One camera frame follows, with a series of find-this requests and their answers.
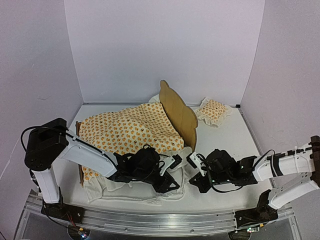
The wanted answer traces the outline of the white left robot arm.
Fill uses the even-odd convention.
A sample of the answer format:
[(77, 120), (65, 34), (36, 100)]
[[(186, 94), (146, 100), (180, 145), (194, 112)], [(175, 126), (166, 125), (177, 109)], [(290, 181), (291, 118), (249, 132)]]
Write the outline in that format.
[(180, 188), (167, 171), (182, 161), (178, 154), (160, 154), (148, 144), (136, 153), (107, 152), (80, 139), (67, 128), (63, 118), (28, 127), (21, 135), (25, 133), (29, 135), (27, 143), (21, 144), (25, 151), (24, 163), (34, 174), (48, 211), (57, 219), (67, 214), (52, 168), (58, 159), (88, 167), (113, 182), (147, 183), (160, 194)]

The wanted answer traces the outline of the small duck print pillow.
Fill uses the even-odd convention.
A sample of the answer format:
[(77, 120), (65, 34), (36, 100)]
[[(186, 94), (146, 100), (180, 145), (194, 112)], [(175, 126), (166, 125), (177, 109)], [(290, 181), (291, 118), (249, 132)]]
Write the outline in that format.
[(200, 106), (194, 110), (198, 120), (214, 128), (219, 128), (225, 122), (225, 119), (231, 116), (232, 112), (233, 108), (231, 106), (208, 97), (205, 97)]

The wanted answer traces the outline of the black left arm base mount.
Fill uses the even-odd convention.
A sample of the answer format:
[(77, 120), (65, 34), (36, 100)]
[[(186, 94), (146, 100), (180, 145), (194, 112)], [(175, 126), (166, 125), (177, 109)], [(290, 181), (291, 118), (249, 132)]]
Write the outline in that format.
[(47, 203), (42, 201), (41, 213), (51, 218), (73, 222), (75, 224), (82, 223), (85, 209), (80, 206), (64, 203), (61, 188), (58, 188), (59, 199), (56, 203)]

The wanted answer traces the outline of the duck print mattress cushion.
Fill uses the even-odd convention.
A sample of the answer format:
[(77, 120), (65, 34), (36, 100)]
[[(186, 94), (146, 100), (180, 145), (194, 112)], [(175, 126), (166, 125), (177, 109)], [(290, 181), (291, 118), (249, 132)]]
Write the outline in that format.
[(90, 116), (82, 120), (78, 136), (97, 148), (120, 155), (135, 154), (143, 147), (151, 146), (161, 159), (176, 154), (182, 158), (182, 162), (173, 169), (167, 169), (179, 184), (178, 189), (167, 193), (157, 193), (150, 184), (144, 182), (114, 182), (82, 166), (82, 185), (89, 203), (120, 200), (160, 206), (163, 200), (179, 201), (184, 197), (186, 157), (192, 149), (185, 145), (183, 137), (175, 130), (159, 101)]

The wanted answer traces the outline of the aluminium front rail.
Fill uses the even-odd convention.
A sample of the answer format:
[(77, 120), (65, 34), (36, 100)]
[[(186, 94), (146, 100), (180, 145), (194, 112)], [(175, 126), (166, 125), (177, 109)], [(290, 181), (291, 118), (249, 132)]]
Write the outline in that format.
[(115, 199), (88, 203), (82, 187), (63, 188), (62, 194), (65, 203), (84, 208), (80, 225), (85, 228), (125, 235), (182, 237), (235, 230), (236, 210), (255, 207), (266, 187), (260, 184), (227, 194), (188, 190), (181, 200), (163, 200), (161, 205)]

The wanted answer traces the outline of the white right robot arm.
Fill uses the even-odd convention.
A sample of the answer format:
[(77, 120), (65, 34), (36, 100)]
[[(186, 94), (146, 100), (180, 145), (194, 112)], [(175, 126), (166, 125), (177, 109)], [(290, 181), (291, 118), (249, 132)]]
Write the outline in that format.
[(266, 202), (252, 209), (252, 218), (262, 222), (272, 209), (278, 210), (285, 204), (320, 188), (320, 137), (312, 136), (310, 142), (286, 152), (276, 153), (270, 149), (260, 156), (249, 156), (236, 161), (227, 151), (215, 149), (208, 156), (193, 152), (187, 162), (198, 170), (189, 183), (200, 193), (210, 189), (217, 193), (219, 185), (232, 184), (237, 190), (269, 179), (286, 175), (296, 178), (282, 186), (261, 194)]

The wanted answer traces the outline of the wooden pet bed frame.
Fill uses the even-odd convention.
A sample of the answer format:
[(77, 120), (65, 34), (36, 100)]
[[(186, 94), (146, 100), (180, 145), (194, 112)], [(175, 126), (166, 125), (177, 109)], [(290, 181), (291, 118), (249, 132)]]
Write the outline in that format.
[(185, 145), (195, 149), (197, 117), (193, 110), (185, 105), (182, 98), (164, 80), (160, 82), (159, 102), (162, 104), (174, 129), (183, 138)]

